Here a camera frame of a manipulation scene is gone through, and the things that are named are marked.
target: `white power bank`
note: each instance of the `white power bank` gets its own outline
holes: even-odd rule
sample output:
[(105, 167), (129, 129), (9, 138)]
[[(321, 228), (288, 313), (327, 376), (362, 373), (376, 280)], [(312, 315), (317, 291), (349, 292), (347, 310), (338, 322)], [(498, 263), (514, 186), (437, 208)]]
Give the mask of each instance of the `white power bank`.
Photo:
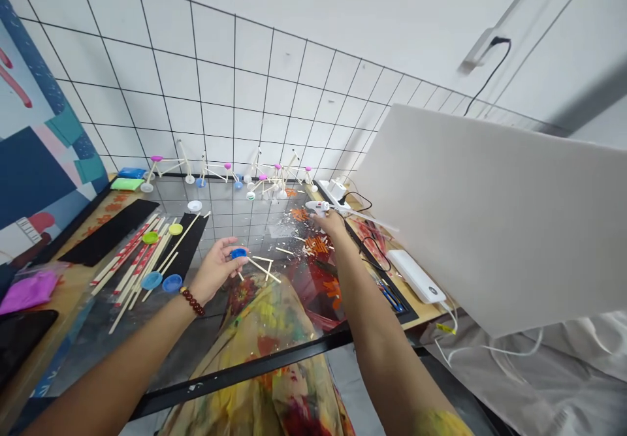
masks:
[(442, 302), (446, 295), (405, 250), (390, 250), (387, 258), (392, 262), (407, 284), (425, 304)]

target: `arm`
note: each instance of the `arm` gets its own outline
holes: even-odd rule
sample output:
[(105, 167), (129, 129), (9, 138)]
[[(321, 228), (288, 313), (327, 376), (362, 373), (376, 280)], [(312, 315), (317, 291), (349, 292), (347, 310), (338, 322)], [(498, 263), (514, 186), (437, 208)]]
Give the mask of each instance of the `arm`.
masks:
[[(192, 281), (189, 291), (205, 305), (228, 276), (241, 272), (248, 261), (239, 257), (226, 261), (227, 247), (237, 238), (218, 240)], [(58, 397), (23, 433), (114, 436), (126, 425), (153, 375), (195, 318), (187, 300), (179, 294), (112, 354), (76, 381)]]
[(421, 412), (427, 410), (456, 414), (408, 343), (346, 232), (342, 216), (335, 211), (327, 216), (312, 218), (333, 240), (357, 363), (386, 434), (417, 434)]

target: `yellow tag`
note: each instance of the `yellow tag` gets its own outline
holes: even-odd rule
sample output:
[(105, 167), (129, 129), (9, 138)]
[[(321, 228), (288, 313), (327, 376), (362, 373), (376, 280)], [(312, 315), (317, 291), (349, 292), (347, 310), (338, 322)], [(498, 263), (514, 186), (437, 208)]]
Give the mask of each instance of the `yellow tag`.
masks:
[(451, 327), (447, 327), (446, 325), (436, 324), (436, 327), (438, 327), (443, 332), (447, 332), (447, 333), (450, 333), (450, 334), (453, 334), (453, 335), (456, 334), (454, 329), (452, 329)]

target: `glass table top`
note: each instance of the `glass table top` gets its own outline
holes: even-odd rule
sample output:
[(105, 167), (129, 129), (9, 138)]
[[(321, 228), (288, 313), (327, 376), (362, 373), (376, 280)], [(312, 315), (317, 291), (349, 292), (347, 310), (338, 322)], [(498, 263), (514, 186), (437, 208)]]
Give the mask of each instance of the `glass table top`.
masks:
[[(260, 266), (267, 268), (271, 260), (270, 272), (281, 283), (266, 278), (255, 266), (245, 265), (245, 281), (228, 279), (206, 304), (205, 316), (185, 331), (153, 377), (149, 391), (314, 341), (334, 333), (345, 321), (332, 242), (308, 218), (304, 204), (312, 198), (305, 185), (288, 183), (287, 200), (250, 201), (245, 189), (236, 190), (232, 182), (220, 179), (210, 179), (202, 188), (179, 177), (157, 178), (153, 184), (154, 191), (144, 198), (158, 202), (168, 221), (188, 212), (191, 200), (202, 202), (202, 213), (211, 211), (184, 277), (185, 285), (194, 278), (215, 240), (229, 236), (237, 237), (236, 244), (249, 249), (249, 257), (258, 257), (255, 261)], [(370, 270), (376, 280), (376, 273)], [(114, 307), (112, 295), (120, 276), (114, 276), (79, 314), (72, 345), (47, 396), (60, 395), (172, 298), (160, 287), (155, 289), (146, 302), (138, 301), (133, 310), (126, 311), (109, 335), (120, 310)], [(257, 342), (251, 346), (250, 340)], [(212, 347), (230, 347), (232, 352), (228, 359), (211, 356)]]

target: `blue bottle cap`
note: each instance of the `blue bottle cap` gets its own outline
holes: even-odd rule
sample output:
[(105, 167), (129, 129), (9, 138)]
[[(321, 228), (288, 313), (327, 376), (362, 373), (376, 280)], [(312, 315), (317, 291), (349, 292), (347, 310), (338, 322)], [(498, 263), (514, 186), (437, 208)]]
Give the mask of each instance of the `blue bottle cap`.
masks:
[(246, 250), (244, 249), (235, 249), (231, 252), (231, 258), (237, 257), (247, 257)]
[(142, 288), (154, 289), (159, 286), (163, 280), (163, 275), (159, 272), (148, 273), (144, 279), (142, 279)]
[(166, 279), (163, 280), (163, 284), (161, 287), (165, 292), (178, 292), (183, 285), (183, 278), (181, 275), (169, 275)]

